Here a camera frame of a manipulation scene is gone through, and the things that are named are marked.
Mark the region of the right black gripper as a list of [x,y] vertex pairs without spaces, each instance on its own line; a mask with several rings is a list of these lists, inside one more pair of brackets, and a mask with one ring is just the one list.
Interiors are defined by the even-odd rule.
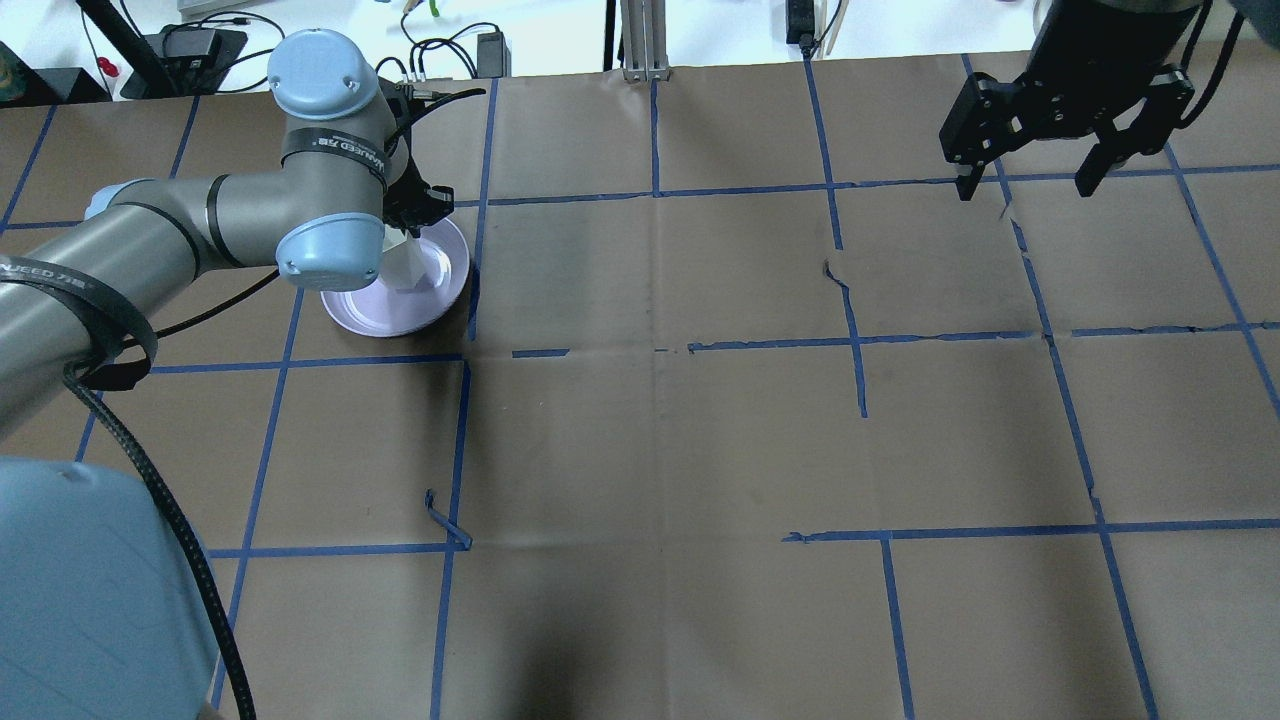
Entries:
[[1082,199],[1137,154],[1155,155],[1183,123],[1196,92],[1178,64],[1138,79],[1071,70],[1056,78],[1027,72],[1000,82],[969,74],[940,129],[943,158],[956,165],[956,191],[972,201],[980,169],[1030,142],[1084,138],[1096,145],[1075,172]]

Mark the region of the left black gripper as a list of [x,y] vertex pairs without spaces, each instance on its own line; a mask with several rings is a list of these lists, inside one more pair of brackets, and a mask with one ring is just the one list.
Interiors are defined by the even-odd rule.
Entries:
[[443,222],[454,211],[454,190],[428,183],[411,155],[399,178],[389,184],[383,199],[383,220],[390,228],[420,238],[428,227]]

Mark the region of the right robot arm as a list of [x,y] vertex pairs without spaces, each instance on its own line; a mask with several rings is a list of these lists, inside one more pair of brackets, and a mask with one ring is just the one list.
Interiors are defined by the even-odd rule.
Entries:
[[1051,3],[1020,76],[969,74],[940,129],[957,196],[970,200],[989,165],[1033,141],[1097,138],[1074,177],[1083,197],[1132,156],[1158,152],[1207,108],[1245,24],[1277,44],[1275,1],[1231,6],[1219,59],[1197,90],[1187,69],[1211,3]]

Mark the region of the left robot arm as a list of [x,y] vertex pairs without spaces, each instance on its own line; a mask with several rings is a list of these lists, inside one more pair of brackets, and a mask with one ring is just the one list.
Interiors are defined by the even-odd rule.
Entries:
[[3,255],[3,432],[64,388],[133,468],[3,457],[5,719],[215,719],[216,667],[257,717],[209,548],[105,397],[152,372],[152,314],[210,272],[374,286],[388,231],[412,249],[454,210],[416,167],[413,126],[481,95],[393,83],[319,28],[285,36],[265,81],[285,115],[275,170],[108,186],[64,236]]

